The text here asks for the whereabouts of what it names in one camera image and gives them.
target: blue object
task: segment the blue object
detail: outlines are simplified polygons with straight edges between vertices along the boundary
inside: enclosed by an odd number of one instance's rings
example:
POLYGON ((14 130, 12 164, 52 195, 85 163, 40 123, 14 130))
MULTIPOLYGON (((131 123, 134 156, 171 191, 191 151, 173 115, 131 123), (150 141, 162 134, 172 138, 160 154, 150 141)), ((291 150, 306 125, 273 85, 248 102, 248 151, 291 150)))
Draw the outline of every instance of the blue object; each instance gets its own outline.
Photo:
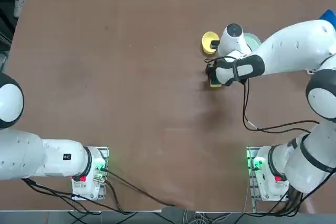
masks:
POLYGON ((336 29, 336 15, 332 10, 327 10, 323 15, 320 17, 320 19, 326 20, 330 22, 334 28, 336 29))

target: yellow object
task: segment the yellow object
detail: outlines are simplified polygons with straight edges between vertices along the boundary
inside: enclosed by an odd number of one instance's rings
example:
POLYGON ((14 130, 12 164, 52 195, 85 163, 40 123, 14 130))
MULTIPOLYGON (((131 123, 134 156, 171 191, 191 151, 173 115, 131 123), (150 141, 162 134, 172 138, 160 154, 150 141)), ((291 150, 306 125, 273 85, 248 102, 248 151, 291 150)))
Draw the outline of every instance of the yellow object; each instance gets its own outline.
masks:
POLYGON ((210 47, 212 40, 219 40, 219 36, 213 31, 207 31, 202 37, 202 47, 206 54, 212 55, 216 52, 216 49, 210 47))

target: metal bracket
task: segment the metal bracket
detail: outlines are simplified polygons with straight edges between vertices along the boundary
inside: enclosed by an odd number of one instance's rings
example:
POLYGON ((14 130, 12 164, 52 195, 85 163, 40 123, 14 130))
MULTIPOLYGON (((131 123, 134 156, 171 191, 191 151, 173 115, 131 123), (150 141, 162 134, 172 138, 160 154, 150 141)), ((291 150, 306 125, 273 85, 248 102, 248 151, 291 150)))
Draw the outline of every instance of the metal bracket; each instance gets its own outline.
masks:
POLYGON ((255 171, 253 170, 253 160, 257 156, 260 147, 246 147, 247 166, 250 180, 251 200, 252 200, 252 212, 257 212, 256 201, 261 201, 261 196, 258 187, 258 181, 255 171))
MULTIPOLYGON (((88 146, 88 147, 94 147, 94 148, 96 148, 100 152, 102 158, 105 159, 105 163, 106 163, 105 164, 105 168, 107 168, 108 163, 109 163, 109 149, 110 148, 108 146, 88 146)), ((91 199, 92 200, 105 199, 105 195, 106 195, 106 184, 105 183, 100 184, 98 192, 97 192, 97 190, 98 190, 98 186, 97 185, 96 185, 96 187, 95 187, 94 190, 96 191, 96 196, 94 196, 93 194, 91 194, 91 199)), ((79 197, 76 197, 76 196, 72 196, 72 199, 74 199, 74 200, 85 200, 83 198, 79 198, 79 197)))

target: floor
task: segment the floor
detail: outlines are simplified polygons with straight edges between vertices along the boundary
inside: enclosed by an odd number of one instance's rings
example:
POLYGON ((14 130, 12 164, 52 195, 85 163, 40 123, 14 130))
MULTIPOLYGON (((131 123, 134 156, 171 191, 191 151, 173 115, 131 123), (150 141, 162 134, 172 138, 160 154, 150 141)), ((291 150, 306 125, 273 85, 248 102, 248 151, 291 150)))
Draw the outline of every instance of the floor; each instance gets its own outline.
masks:
MULTIPOLYGON (((182 223, 184 210, 176 207, 165 208, 161 215, 169 219, 175 224, 182 223)), ((77 217, 81 217, 82 214, 75 214, 77 217)), ((192 222, 193 212, 188 213, 188 221, 192 222)), ((215 218, 218 214, 208 214, 209 218, 215 218)), ((217 223, 233 224, 240 214, 232 214, 226 220, 218 221, 217 223)), ((99 216, 85 216, 82 221, 89 224, 95 223, 118 223, 125 217, 115 212, 103 212, 99 216)), ((67 212, 1 212, 0 223, 12 224, 12 223, 34 223, 34 224, 71 224, 74 218, 67 212)), ((336 221, 336 215, 301 215, 297 214, 295 217, 263 217, 254 218, 244 216, 239 221, 239 224, 332 224, 336 221)), ((141 212, 129 220, 123 222, 126 224, 134 223, 146 223, 146 224, 165 224, 169 223, 166 220, 161 219, 157 215, 149 212, 141 212)), ((205 222, 198 221, 196 224, 206 224, 205 222)))

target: black cable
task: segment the black cable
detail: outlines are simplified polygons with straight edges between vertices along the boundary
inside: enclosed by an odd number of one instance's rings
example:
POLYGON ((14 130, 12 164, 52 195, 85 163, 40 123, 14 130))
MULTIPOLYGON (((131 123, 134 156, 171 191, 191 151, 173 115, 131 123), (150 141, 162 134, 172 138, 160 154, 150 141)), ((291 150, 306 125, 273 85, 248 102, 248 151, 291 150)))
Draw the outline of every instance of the black cable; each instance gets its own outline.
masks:
POLYGON ((72 217, 74 217, 76 220, 75 221, 73 221, 71 224, 75 224, 77 221, 79 221, 80 223, 82 223, 82 224, 87 224, 86 222, 84 222, 84 221, 82 221, 82 218, 84 218, 85 216, 87 216, 87 215, 89 215, 89 213, 86 213, 86 214, 84 214, 83 216, 81 216, 81 217, 76 217, 75 215, 73 215, 72 213, 70 213, 70 212, 68 212, 68 214, 70 214, 72 217))
POLYGON ((213 222, 218 222, 219 219, 222 219, 225 216, 229 216, 230 214, 222 214, 217 216, 215 219, 209 219, 209 217, 205 214, 205 217, 208 219, 208 221, 210 222, 210 224, 212 224, 213 222))
POLYGON ((245 213, 243 212, 238 219, 236 219, 234 224, 237 224, 239 222, 239 220, 245 215, 245 213))
POLYGON ((127 221, 128 219, 132 218, 134 215, 137 215, 137 214, 138 214, 138 212, 135 212, 134 214, 132 214, 132 215, 126 217, 125 219, 123 219, 123 220, 117 222, 116 224, 122 224, 123 222, 127 221))
POLYGON ((87 200, 87 201, 89 201, 89 202, 95 204, 95 205, 98 205, 98 206, 101 206, 101 207, 105 207, 105 208, 107 208, 107 209, 109 209, 109 210, 116 211, 116 212, 122 214, 122 212, 119 211, 119 210, 117 210, 117 209, 114 209, 114 208, 109 207, 109 206, 107 206, 107 205, 98 203, 98 202, 96 202, 96 201, 94 201, 94 200, 92 200, 92 199, 86 198, 86 197, 84 197, 84 196, 77 195, 77 194, 73 194, 73 193, 67 193, 67 192, 64 192, 64 191, 53 190, 53 189, 50 189, 50 188, 48 188, 48 187, 39 185, 39 184, 37 184, 37 183, 36 183, 35 181, 33 181, 33 180, 31 180, 31 181, 34 183, 34 186, 35 186, 35 187, 38 187, 38 188, 40 188, 40 189, 43 189, 43 190, 49 190, 49 191, 52 191, 52 192, 55 193, 55 194, 69 195, 69 196, 71 196, 71 197, 82 198, 82 199, 85 199, 85 200, 87 200))
POLYGON ((40 194, 45 194, 45 195, 50 195, 50 196, 53 196, 53 197, 58 197, 58 198, 60 198, 60 199, 62 199, 65 203, 67 203, 69 206, 71 206, 74 210, 76 210, 76 211, 78 211, 78 212, 80 212, 80 213, 82 213, 82 214, 85 214, 85 213, 87 213, 87 212, 90 212, 90 211, 88 211, 80 202, 77 202, 77 201, 75 201, 74 199, 71 199, 71 198, 69 198, 69 197, 66 197, 66 196, 61 196, 61 195, 57 195, 56 193, 52 193, 52 194, 50 194, 50 193, 47 193, 47 192, 45 192, 45 191, 41 191, 41 190, 38 190, 38 189, 36 189, 36 188, 34 188, 30 183, 28 183, 27 181, 25 181, 25 179, 23 179, 23 181, 32 189, 32 190, 34 190, 34 191, 36 191, 36 192, 38 192, 38 193, 40 193, 40 194), (65 199, 69 199, 69 200, 71 200, 71 201, 73 201, 73 202, 75 202, 75 203, 77 203, 77 204, 79 204, 84 210, 85 210, 85 212, 82 212, 81 210, 79 210, 77 207, 75 207, 73 204, 71 204, 70 202, 68 202, 68 201, 66 201, 65 199))
POLYGON ((246 109, 247 109, 248 98, 249 98, 249 89, 250 89, 250 84, 249 84, 249 80, 247 80, 244 84, 244 101, 243 101, 243 125, 247 130, 254 131, 254 132, 261 131, 261 132, 271 133, 271 134, 272 133, 279 134, 279 133, 284 133, 284 132, 289 132, 289 131, 294 131, 294 130, 300 130, 300 131, 310 133, 310 131, 302 129, 302 128, 291 128, 291 129, 287 129, 287 130, 283 130, 283 131, 267 131, 267 130, 277 129, 277 128, 280 128, 280 127, 285 127, 285 126, 290 126, 290 125, 300 124, 300 123, 316 123, 316 124, 319 124, 319 122, 317 122, 315 120, 301 120, 301 121, 285 123, 285 124, 281 124, 281 125, 277 125, 277 126, 251 129, 246 125, 246 122, 245 122, 245 120, 249 121, 246 117, 246 109))
POLYGON ((136 190, 136 191, 138 191, 138 192, 140 192, 140 193, 146 195, 147 197, 149 197, 149 198, 155 200, 156 202, 158 202, 158 203, 160 203, 160 204, 163 204, 163 205, 165 205, 165 206, 169 206, 169 207, 175 207, 174 204, 169 204, 169 203, 166 203, 166 202, 164 202, 164 201, 162 201, 162 200, 159 200, 159 199, 155 198, 154 196, 150 195, 149 193, 145 192, 144 190, 141 190, 139 187, 136 187, 135 185, 131 184, 131 183, 128 182, 127 180, 123 179, 122 177, 118 176, 117 174, 115 174, 115 173, 113 173, 113 172, 111 172, 111 171, 109 171, 109 170, 107 170, 107 169, 105 169, 105 168, 101 169, 101 171, 108 172, 108 173, 111 174, 112 176, 118 178, 119 180, 123 181, 124 183, 126 183, 127 185, 129 185, 130 187, 132 187, 134 190, 136 190))
POLYGON ((117 193, 116 193, 114 187, 112 186, 112 184, 108 180, 105 180, 105 183, 110 187, 110 189, 113 193, 114 201, 117 205, 118 210, 121 211, 124 215, 132 214, 132 212, 125 212, 125 211, 122 210, 122 208, 119 204, 118 198, 117 198, 117 193))
POLYGON ((165 221, 168 221, 169 223, 171 224, 175 224, 173 221, 167 219, 166 217, 163 217, 161 214, 157 213, 157 212, 154 212, 153 214, 159 216, 160 218, 164 219, 165 221))

